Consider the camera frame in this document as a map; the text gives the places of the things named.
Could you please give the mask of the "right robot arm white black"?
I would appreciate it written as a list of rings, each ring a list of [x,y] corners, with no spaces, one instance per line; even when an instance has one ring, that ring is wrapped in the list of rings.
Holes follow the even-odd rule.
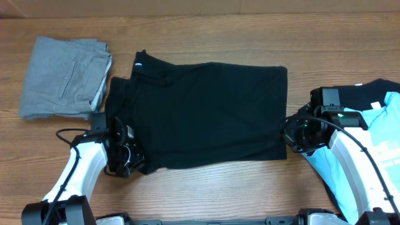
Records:
[[[281,134],[332,192],[346,224],[399,223],[399,92],[320,87]]]

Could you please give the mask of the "black t-shirt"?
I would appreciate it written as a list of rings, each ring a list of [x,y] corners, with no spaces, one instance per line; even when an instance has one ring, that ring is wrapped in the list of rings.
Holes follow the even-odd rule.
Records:
[[[282,66],[175,65],[141,51],[130,78],[111,79],[105,111],[132,128],[151,174],[286,159],[287,92]]]

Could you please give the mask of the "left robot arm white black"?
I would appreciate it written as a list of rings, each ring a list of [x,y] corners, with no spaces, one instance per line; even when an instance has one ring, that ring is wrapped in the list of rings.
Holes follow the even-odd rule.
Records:
[[[71,148],[69,161],[45,197],[22,210],[22,224],[132,224],[126,212],[95,218],[89,202],[101,173],[129,178],[144,166],[134,129],[117,116],[107,117],[102,112],[94,115],[90,129],[76,131],[79,134],[72,141],[62,137],[61,131],[56,132]]]

